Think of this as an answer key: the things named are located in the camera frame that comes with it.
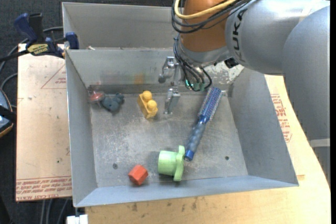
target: red cube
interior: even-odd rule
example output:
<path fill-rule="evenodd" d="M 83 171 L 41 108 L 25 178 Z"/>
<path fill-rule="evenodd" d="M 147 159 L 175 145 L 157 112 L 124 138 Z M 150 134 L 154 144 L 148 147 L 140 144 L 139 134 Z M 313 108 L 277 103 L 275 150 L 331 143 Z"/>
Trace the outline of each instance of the red cube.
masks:
<path fill-rule="evenodd" d="M 146 168 L 144 168 L 140 164 L 137 164 L 134 166 L 132 171 L 128 173 L 128 177 L 133 183 L 140 186 L 143 183 L 143 181 L 146 179 L 146 177 L 148 177 L 148 172 Z"/>

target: blue brush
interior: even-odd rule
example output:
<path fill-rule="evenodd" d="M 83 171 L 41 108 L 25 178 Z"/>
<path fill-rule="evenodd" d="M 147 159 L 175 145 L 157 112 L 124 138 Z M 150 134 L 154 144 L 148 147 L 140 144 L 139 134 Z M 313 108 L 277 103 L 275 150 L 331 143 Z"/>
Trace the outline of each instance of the blue brush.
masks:
<path fill-rule="evenodd" d="M 192 129 L 191 137 L 186 147 L 186 153 L 184 156 L 186 161 L 193 160 L 194 154 L 196 153 L 197 147 L 204 133 L 205 125 L 207 122 L 212 120 L 222 95 L 223 93 L 219 88 L 212 87 L 208 90 L 202 107 L 197 115 L 197 124 Z"/>

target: wooden table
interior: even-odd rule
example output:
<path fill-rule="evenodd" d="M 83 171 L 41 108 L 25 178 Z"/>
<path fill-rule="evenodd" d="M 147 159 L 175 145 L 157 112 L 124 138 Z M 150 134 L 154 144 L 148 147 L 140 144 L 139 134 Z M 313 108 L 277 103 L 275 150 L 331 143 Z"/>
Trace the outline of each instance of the wooden table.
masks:
<path fill-rule="evenodd" d="M 65 79 L 62 59 L 19 58 L 17 201 L 71 196 Z M 285 123 L 298 187 L 88 207 L 89 223 L 331 223 L 330 188 L 288 101 L 283 78 L 266 79 L 279 121 Z"/>

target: green object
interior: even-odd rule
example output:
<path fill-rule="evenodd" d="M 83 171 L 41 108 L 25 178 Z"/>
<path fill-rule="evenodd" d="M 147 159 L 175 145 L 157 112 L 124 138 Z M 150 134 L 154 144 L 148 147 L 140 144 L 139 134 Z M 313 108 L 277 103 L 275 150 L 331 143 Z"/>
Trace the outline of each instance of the green object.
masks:
<path fill-rule="evenodd" d="M 179 146 L 178 152 L 160 151 L 157 170 L 159 174 L 174 177 L 174 181 L 181 181 L 184 165 L 184 146 Z"/>

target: yellow toy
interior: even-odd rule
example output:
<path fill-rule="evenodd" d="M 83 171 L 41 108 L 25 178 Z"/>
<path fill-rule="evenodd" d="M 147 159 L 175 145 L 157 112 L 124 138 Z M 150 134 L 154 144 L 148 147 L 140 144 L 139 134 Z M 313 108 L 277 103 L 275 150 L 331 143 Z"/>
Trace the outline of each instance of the yellow toy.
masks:
<path fill-rule="evenodd" d="M 150 91 L 144 91 L 139 94 L 138 105 L 146 119 L 154 117 L 157 113 L 158 104 L 152 99 L 152 93 Z"/>

